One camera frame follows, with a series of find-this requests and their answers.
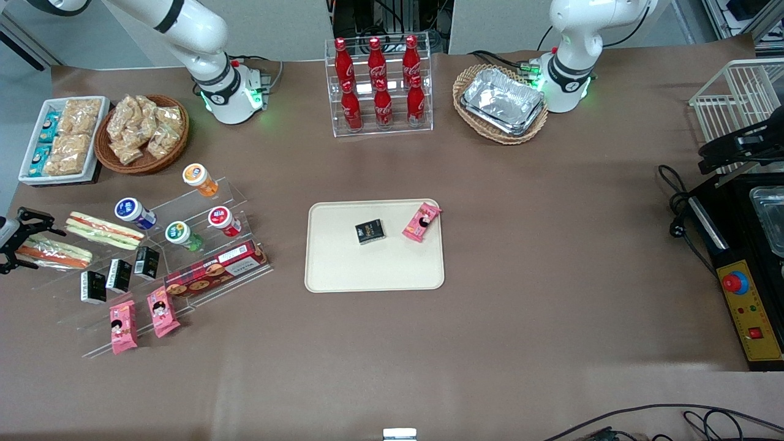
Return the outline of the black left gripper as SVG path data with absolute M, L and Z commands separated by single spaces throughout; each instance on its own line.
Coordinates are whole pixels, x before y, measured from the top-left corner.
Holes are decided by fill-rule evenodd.
M 782 120 L 773 119 L 745 127 L 739 136 L 728 134 L 718 137 L 703 145 L 700 173 L 743 174 L 759 163 L 782 162 L 782 142 Z

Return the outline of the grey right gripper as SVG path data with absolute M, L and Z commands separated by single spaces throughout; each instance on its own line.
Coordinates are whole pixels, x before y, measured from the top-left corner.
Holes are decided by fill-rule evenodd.
M 67 232 L 55 227 L 55 218 L 50 213 L 35 209 L 20 207 L 17 217 L 1 217 L 1 221 L 1 254 L 6 258 L 1 265 L 2 274 L 9 274 L 19 267 L 32 268 L 32 263 L 20 260 L 16 255 L 20 247 L 20 237 L 29 238 L 45 232 L 67 236 Z

